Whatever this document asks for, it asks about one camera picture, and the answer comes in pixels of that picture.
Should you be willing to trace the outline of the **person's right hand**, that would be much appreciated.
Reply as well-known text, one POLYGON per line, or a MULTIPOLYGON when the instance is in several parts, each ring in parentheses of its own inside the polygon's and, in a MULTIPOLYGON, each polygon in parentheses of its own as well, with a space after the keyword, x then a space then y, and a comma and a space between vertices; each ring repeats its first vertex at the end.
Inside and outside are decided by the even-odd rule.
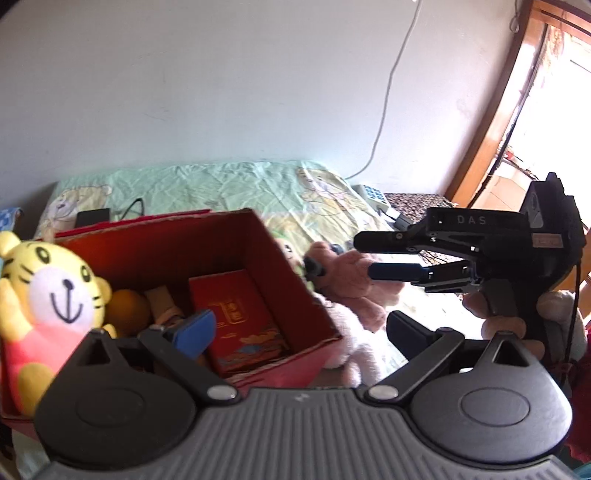
MULTIPOLYGON (((539 315, 555 323, 559 327, 559 337, 568 342, 573 311, 574 296, 571 292, 560 290, 543 294, 537 303, 539 315)), ((537 340, 525 340, 527 331, 526 322, 515 316, 495 316, 491 313, 488 303, 481 292, 467 294, 463 298, 463 306, 476 317, 483 319, 481 335, 486 340, 491 340, 499 331, 511 331, 517 335, 526 348, 538 359, 542 360, 545 354, 545 346, 537 340)), ((587 352, 588 340, 585 326, 579 311, 576 312, 573 336, 570 350, 572 361, 581 360, 587 352)))

